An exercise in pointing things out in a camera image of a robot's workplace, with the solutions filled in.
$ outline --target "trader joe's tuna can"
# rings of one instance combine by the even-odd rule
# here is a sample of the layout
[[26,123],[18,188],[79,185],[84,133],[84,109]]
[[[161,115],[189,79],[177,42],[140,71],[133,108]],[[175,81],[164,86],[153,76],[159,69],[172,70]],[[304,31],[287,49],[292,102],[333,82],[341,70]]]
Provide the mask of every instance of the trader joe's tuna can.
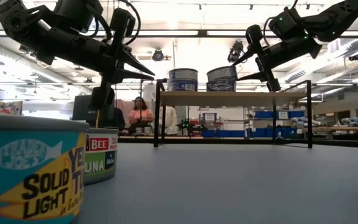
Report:
[[87,136],[85,184],[111,178],[116,173],[118,129],[91,128]]
[[76,223],[89,125],[0,115],[0,223]]

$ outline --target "pink shirt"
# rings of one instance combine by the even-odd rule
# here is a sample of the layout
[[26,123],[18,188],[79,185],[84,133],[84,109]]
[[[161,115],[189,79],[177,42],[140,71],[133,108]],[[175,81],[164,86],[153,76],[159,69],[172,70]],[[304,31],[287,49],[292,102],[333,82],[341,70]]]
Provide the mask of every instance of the pink shirt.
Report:
[[[129,112],[129,122],[131,124],[136,123],[136,121],[140,119],[140,110],[131,110],[131,112]],[[154,117],[153,117],[153,113],[151,110],[147,109],[147,110],[142,110],[142,121],[153,121]]]

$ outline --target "robotic arm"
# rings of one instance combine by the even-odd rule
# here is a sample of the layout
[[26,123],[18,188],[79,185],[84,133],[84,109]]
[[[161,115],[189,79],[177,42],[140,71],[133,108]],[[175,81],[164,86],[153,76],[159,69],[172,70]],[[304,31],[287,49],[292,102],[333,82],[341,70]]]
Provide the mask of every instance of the robotic arm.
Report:
[[260,27],[254,25],[247,29],[248,51],[234,62],[233,66],[257,54],[255,61],[260,72],[239,80],[259,79],[262,82],[267,81],[270,91],[280,90],[280,84],[274,78],[272,68],[305,54],[316,58],[322,46],[317,44],[314,38],[323,42],[333,41],[357,18],[358,0],[339,2],[316,16],[308,17],[300,17],[294,7],[286,7],[269,23],[270,30],[282,40],[280,43],[262,47],[260,40],[263,35]]
[[[102,11],[99,0],[58,0],[53,11],[44,5],[27,9],[21,0],[0,0],[0,22],[6,34],[33,52],[37,59],[51,65],[55,57],[60,57],[100,73],[101,86],[93,89],[91,107],[103,111],[114,101],[112,84],[121,83],[124,78],[153,80],[149,75],[125,70],[125,63],[144,73],[154,73],[137,61],[131,54],[132,49],[123,44],[134,30],[135,18],[117,8],[108,26]],[[91,36],[79,34],[88,31],[94,18],[96,32]],[[107,34],[102,41],[93,39],[99,23]]]

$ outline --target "yellow label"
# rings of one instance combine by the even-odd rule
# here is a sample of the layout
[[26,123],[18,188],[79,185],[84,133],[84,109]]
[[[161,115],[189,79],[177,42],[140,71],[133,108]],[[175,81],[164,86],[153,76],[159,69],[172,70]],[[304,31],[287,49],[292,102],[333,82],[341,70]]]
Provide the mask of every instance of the yellow label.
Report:
[[0,195],[0,216],[16,220],[44,220],[80,211],[84,192],[86,137],[81,133],[77,146],[28,175]]

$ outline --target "gray table surface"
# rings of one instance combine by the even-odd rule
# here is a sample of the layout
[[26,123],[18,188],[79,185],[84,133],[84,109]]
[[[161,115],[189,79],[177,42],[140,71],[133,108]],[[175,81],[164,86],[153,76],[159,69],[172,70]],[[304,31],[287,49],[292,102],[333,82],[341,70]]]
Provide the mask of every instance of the gray table surface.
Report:
[[120,144],[80,224],[358,223],[358,148]]

